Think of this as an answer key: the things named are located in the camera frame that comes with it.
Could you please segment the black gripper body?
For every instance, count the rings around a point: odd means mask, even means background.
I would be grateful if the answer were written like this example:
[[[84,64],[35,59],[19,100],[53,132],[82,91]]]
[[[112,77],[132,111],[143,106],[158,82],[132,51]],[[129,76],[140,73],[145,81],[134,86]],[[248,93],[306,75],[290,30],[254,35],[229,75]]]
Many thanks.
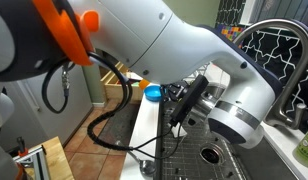
[[[162,86],[162,97],[163,101],[174,101],[177,102],[182,99],[187,93],[189,84],[186,81],[178,81],[171,84]]]

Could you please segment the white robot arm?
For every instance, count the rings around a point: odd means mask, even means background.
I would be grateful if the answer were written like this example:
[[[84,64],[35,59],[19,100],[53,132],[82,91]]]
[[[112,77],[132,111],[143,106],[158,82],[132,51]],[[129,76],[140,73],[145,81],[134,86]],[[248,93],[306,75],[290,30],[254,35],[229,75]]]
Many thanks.
[[[217,65],[230,82],[206,119],[213,134],[244,148],[261,141],[260,123],[282,91],[224,35],[182,21],[163,0],[0,0],[0,83],[62,61],[90,65],[96,49],[158,84]]]

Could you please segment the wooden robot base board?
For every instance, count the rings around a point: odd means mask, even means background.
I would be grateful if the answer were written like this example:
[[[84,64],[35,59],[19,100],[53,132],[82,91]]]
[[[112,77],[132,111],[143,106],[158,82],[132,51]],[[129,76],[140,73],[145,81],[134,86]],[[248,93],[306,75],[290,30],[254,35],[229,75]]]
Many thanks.
[[[74,180],[59,138],[51,138],[42,142],[42,145],[46,151],[45,157],[50,180]]]

